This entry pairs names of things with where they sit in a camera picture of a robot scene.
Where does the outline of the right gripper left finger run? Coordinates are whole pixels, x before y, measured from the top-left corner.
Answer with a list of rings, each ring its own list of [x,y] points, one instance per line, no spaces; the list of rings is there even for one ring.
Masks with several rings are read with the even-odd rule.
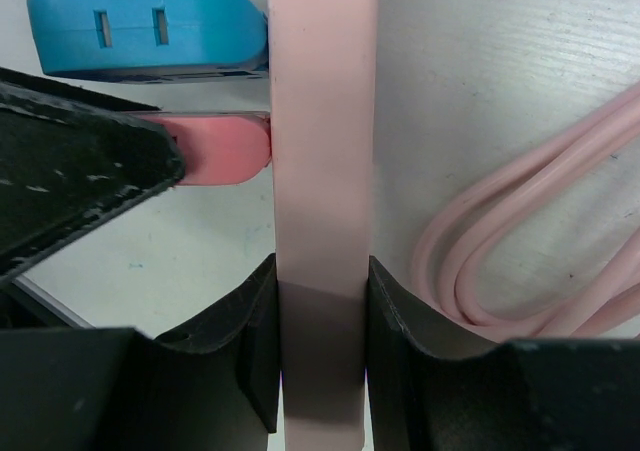
[[[277,410],[273,257],[156,338],[80,327],[23,286],[1,292],[5,450],[263,450]]]

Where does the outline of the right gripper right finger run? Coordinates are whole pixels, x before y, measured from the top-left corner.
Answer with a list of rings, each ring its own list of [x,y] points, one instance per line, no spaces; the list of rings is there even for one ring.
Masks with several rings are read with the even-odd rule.
[[[367,382],[378,450],[635,450],[639,344],[492,343],[369,265]]]

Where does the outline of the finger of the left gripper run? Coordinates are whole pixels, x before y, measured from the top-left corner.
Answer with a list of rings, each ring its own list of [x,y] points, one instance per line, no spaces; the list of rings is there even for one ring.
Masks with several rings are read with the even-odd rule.
[[[1,281],[177,184],[186,164],[147,105],[1,71]]]

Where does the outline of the blue plug adapter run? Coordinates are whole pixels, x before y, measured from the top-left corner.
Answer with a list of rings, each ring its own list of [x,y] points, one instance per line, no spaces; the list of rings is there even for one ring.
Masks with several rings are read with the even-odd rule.
[[[171,84],[268,74],[266,16],[250,0],[27,0],[44,74]]]

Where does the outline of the pink plug adapter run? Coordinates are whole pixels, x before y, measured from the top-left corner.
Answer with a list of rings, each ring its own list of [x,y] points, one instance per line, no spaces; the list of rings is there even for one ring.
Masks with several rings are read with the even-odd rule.
[[[244,183],[271,161],[271,120],[264,113],[137,113],[162,125],[185,163],[183,186]]]

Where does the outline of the pink power strip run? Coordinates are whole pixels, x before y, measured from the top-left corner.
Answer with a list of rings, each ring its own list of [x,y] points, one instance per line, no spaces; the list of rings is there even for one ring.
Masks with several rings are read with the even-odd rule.
[[[378,0],[268,0],[284,439],[364,446]]]

